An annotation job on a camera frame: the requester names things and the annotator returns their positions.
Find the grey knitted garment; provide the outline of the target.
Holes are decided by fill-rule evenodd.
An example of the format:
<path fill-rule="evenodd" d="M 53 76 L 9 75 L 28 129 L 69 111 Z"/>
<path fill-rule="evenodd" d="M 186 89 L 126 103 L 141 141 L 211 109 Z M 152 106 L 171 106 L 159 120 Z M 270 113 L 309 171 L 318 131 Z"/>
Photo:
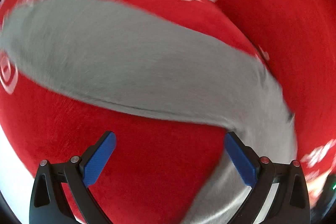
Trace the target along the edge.
<path fill-rule="evenodd" d="M 227 223 L 248 194 L 227 131 L 276 162 L 296 156 L 293 115 L 254 55 L 119 1 L 18 5 L 1 66 L 1 126 L 30 173 L 116 134 L 92 187 L 115 223 Z"/>

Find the red blanket white lettering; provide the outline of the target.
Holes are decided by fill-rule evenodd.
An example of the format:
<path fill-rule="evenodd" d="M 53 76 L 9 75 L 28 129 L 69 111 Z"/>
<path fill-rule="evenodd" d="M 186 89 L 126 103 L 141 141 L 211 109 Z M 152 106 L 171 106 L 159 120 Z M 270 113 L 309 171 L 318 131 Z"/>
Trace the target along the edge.
<path fill-rule="evenodd" d="M 216 167 L 256 51 L 209 0 L 3 0 L 1 126 L 36 174 L 101 133 L 91 190 L 115 223 L 179 223 Z"/>

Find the red pillow white characters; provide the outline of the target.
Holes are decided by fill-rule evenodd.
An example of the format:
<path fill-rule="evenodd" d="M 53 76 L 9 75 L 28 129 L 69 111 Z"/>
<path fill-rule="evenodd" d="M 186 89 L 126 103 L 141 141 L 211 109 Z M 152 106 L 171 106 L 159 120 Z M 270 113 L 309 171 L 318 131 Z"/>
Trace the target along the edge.
<path fill-rule="evenodd" d="M 260 51 L 295 116 L 309 188 L 335 169 L 335 0 L 212 0 Z"/>

